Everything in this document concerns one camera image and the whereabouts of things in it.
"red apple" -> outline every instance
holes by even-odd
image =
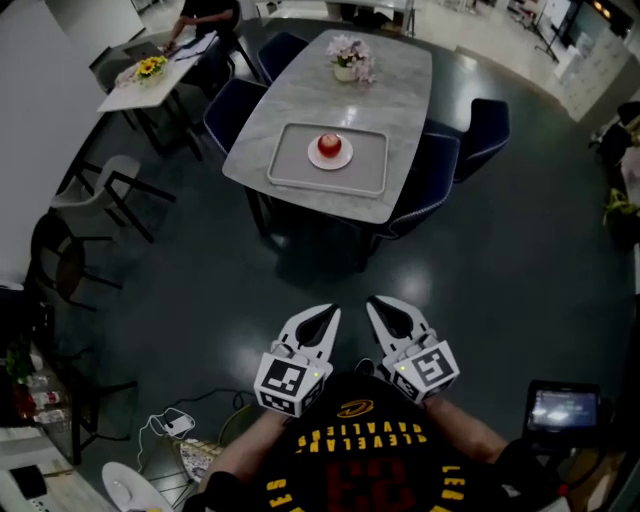
[[[325,158],[334,158],[342,149],[342,141],[335,133],[325,133],[318,139],[318,151]]]

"flower vase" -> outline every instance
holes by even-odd
[[[358,78],[353,68],[345,68],[338,64],[333,65],[333,74],[339,82],[355,82]]]
[[[164,75],[164,67],[158,71],[157,73],[154,73],[153,75],[147,77],[147,78],[143,78],[140,83],[142,84],[143,87],[155,87],[156,85],[158,85],[160,82],[162,82],[162,80],[164,80],[165,75]]]

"gray tray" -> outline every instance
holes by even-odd
[[[309,161],[309,143],[323,133],[337,133],[351,142],[353,158],[343,168],[324,171]],[[378,197],[384,192],[387,181],[388,145],[389,140],[384,133],[288,123],[280,134],[267,178],[274,185]]]

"cavaliers logo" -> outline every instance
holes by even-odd
[[[340,407],[338,418],[355,418],[368,413],[373,409],[373,400],[354,400]]]

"pink flowers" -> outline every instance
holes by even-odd
[[[327,47],[327,55],[334,57],[334,64],[343,68],[353,68],[360,82],[372,83],[375,80],[375,58],[371,56],[371,48],[361,39],[344,34],[336,36]]]

